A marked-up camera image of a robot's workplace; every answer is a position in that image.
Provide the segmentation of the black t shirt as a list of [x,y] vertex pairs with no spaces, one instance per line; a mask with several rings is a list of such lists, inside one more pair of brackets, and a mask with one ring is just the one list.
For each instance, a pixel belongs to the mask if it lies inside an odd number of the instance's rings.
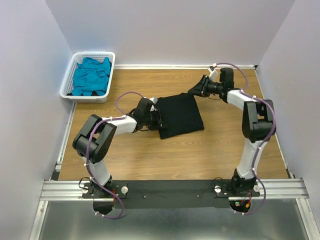
[[205,129],[197,102],[192,94],[180,93],[160,97],[156,107],[164,124],[164,127],[158,130],[162,140]]

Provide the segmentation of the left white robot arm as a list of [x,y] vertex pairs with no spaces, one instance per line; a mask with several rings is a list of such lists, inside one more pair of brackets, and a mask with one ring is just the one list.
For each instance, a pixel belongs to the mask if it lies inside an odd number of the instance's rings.
[[156,97],[141,98],[136,108],[120,117],[102,118],[91,115],[73,140],[72,147],[84,160],[93,191],[101,198],[113,195],[112,176],[105,157],[117,135],[163,128]]

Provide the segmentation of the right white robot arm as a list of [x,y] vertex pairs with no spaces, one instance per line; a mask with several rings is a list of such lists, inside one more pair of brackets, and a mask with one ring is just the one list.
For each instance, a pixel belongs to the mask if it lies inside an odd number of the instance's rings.
[[251,96],[243,89],[236,88],[232,68],[221,68],[218,72],[217,65],[214,64],[208,71],[209,75],[203,75],[199,83],[188,92],[203,98],[218,95],[225,103],[242,110],[244,149],[229,184],[229,190],[234,195],[241,196],[256,185],[262,151],[276,132],[273,101]]

